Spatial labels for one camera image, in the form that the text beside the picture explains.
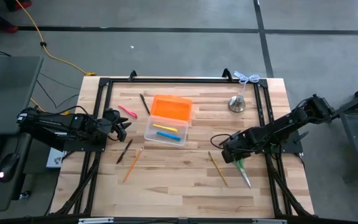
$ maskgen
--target wooden table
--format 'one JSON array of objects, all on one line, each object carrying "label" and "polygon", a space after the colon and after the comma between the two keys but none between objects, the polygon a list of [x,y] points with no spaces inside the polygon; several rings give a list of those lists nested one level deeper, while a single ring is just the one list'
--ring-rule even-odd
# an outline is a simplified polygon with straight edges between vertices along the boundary
[{"label": "wooden table", "polygon": [[[93,111],[99,78],[84,77],[81,87],[78,105],[90,113]],[[102,153],[92,216],[273,217],[264,156],[252,155],[244,161],[252,185],[250,189],[234,164],[226,164],[221,156],[221,150],[209,142],[215,134],[232,134],[240,129],[259,126],[255,93],[251,85],[245,90],[247,108],[243,113],[232,113],[227,107],[230,97],[238,94],[241,89],[240,84],[115,83],[110,107],[117,109],[118,105],[124,105],[135,112],[138,118],[134,119],[121,112],[121,116],[129,118],[132,125],[127,129],[125,142],[108,140],[106,151]],[[279,118],[288,113],[290,107],[283,79],[268,79],[268,89],[274,117]],[[265,108],[264,94],[263,91],[260,92]],[[156,94],[183,96],[193,100],[185,146],[175,147],[144,139],[149,116],[139,93],[145,96],[150,109],[153,96]],[[122,162],[116,165],[117,158],[130,139],[133,139],[132,145]],[[141,147],[144,147],[144,151],[134,170],[128,180],[122,183]],[[220,178],[208,156],[208,151],[211,151],[217,160],[229,184],[228,187]],[[77,187],[83,157],[83,152],[75,152],[64,160],[51,212],[58,210]],[[301,161],[292,154],[284,154],[282,159],[288,187],[305,209],[313,213]],[[278,196],[280,207],[284,211],[281,191],[278,191]]]}]

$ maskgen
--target black desk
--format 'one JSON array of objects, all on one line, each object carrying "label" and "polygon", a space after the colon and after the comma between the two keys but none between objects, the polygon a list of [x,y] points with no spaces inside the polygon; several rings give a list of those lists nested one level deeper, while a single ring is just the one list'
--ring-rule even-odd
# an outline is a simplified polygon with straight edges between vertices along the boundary
[{"label": "black desk", "polygon": [[[41,57],[0,57],[0,72],[9,72],[12,79],[15,78],[28,78],[33,80],[34,76],[40,72],[42,64]],[[27,82],[29,85],[29,96],[32,94],[35,82]],[[27,107],[28,102],[25,105],[21,105],[22,109]],[[6,107],[12,107],[17,105],[4,105]],[[17,111],[14,114],[14,118],[21,111]],[[11,200],[17,199],[22,188],[25,175],[23,174],[27,154],[31,145],[31,136],[29,134],[15,134],[10,136],[0,136],[3,140],[3,145],[0,148],[0,162],[2,158],[9,153],[13,153],[16,148],[18,138],[20,138],[19,148],[17,153],[20,154],[20,160],[16,168],[13,179],[8,183],[0,182],[0,211],[6,210],[9,207]]]}]

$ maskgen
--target yellow pencil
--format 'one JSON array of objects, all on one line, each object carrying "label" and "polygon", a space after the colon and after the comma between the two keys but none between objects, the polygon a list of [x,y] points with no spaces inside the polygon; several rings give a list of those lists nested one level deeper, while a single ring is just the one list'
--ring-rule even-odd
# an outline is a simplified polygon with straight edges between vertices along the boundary
[{"label": "yellow pencil", "polygon": [[169,127],[161,126],[161,125],[158,125],[158,124],[153,124],[153,126],[158,127],[158,128],[162,128],[162,129],[166,129],[166,130],[169,130],[169,131],[178,132],[178,130],[176,128],[169,128]]},{"label": "yellow pencil", "polygon": [[124,183],[124,182],[128,179],[129,174],[131,173],[132,169],[134,168],[135,163],[136,163],[137,159],[139,158],[139,156],[140,156],[140,154],[141,154],[142,151],[143,151],[143,147],[142,147],[142,148],[140,149],[140,151],[137,153],[136,158],[135,158],[134,162],[132,163],[131,168],[129,168],[127,174],[125,175],[124,181],[122,181],[122,183]]},{"label": "yellow pencil", "polygon": [[216,163],[215,159],[212,157],[211,152],[208,151],[208,155],[209,155],[210,158],[212,159],[212,162],[214,162],[215,167],[216,167],[216,169],[218,170],[219,175],[222,177],[222,180],[223,180],[224,184],[226,184],[226,186],[228,186],[226,180],[224,179],[224,176],[223,176],[221,170],[220,170],[219,167],[218,167],[218,164]]}]

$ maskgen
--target gray floor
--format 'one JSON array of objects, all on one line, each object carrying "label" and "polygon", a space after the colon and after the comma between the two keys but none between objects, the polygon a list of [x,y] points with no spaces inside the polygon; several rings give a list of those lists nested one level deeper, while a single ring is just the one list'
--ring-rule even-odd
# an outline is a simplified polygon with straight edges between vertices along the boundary
[{"label": "gray floor", "polygon": [[[260,0],[266,29],[358,30],[358,1]],[[3,16],[29,25],[23,12]],[[29,9],[42,26],[257,28],[252,0],[34,0]],[[218,77],[223,68],[266,77],[259,34],[150,32],[42,32],[48,49],[98,75]],[[358,35],[267,35],[274,77],[285,79],[291,106],[317,93],[337,108],[358,90]],[[0,50],[12,55],[44,55],[33,31],[0,32]],[[83,74],[45,57],[42,72],[74,87]],[[76,89],[40,76],[59,104]],[[35,98],[56,109],[37,86]],[[302,140],[306,175],[315,213],[324,218],[358,221],[358,182],[342,176],[356,169],[342,124],[307,125]],[[33,199],[11,205],[0,218],[43,215],[57,173],[33,175],[27,181]]]}]

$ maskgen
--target orange container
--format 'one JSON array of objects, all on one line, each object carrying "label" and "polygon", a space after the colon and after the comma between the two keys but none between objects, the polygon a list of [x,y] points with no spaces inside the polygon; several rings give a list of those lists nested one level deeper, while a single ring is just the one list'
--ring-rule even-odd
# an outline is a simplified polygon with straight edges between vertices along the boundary
[{"label": "orange container", "polygon": [[191,105],[190,99],[179,96],[155,95],[151,114],[164,118],[190,120]]}]

